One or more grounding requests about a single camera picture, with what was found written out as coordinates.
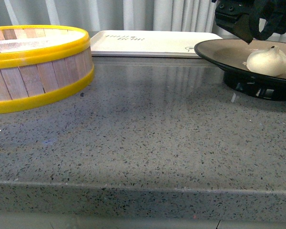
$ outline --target white curtain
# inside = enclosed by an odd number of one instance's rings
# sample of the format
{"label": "white curtain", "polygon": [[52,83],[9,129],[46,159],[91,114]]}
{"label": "white curtain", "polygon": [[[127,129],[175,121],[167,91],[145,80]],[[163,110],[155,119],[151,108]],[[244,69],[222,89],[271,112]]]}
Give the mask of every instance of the white curtain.
{"label": "white curtain", "polygon": [[[0,25],[59,24],[101,30],[231,34],[214,23],[211,0],[0,0]],[[270,40],[286,42],[286,34]]]}

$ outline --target white bun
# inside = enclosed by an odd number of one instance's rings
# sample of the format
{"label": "white bun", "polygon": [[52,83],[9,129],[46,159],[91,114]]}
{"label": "white bun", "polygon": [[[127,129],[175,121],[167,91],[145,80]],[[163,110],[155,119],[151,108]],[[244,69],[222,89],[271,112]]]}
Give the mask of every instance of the white bun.
{"label": "white bun", "polygon": [[286,72],[286,55],[277,46],[267,50],[256,50],[249,55],[246,66],[254,73],[281,75]]}

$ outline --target black bowl base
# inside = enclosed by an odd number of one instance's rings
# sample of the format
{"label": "black bowl base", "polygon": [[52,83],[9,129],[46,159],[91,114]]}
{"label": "black bowl base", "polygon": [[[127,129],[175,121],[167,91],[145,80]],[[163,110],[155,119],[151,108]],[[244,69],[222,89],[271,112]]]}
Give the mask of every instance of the black bowl base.
{"label": "black bowl base", "polygon": [[286,101],[286,87],[270,83],[256,82],[254,79],[236,77],[234,73],[224,73],[224,83],[246,95],[266,100]]}

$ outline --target yellow rim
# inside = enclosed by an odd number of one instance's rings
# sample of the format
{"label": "yellow rim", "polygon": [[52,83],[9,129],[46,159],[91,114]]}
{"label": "yellow rim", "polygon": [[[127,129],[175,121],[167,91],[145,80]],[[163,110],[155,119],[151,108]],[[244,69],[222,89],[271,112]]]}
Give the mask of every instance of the yellow rim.
{"label": "yellow rim", "polygon": [[81,32],[83,34],[83,37],[73,42],[41,49],[0,53],[0,68],[12,68],[12,67],[54,61],[78,54],[86,50],[90,46],[90,37],[88,32],[75,27],[57,26],[57,25],[0,26],[0,30],[11,30],[11,29],[71,30],[71,31]]}
{"label": "yellow rim", "polygon": [[93,78],[94,67],[85,77],[55,91],[28,98],[0,101],[0,114],[28,110],[65,99],[85,88]]}

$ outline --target brown plate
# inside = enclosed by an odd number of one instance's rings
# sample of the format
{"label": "brown plate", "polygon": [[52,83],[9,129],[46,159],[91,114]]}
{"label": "brown plate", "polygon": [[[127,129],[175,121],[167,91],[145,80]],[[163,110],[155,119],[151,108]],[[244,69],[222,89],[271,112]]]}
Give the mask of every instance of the brown plate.
{"label": "brown plate", "polygon": [[249,77],[259,82],[286,84],[286,73],[279,76],[268,76],[250,72],[243,64],[249,54],[257,49],[269,49],[277,45],[286,54],[286,43],[254,40],[249,45],[240,39],[220,39],[200,42],[195,52],[207,61],[216,64],[225,72],[235,77]]}

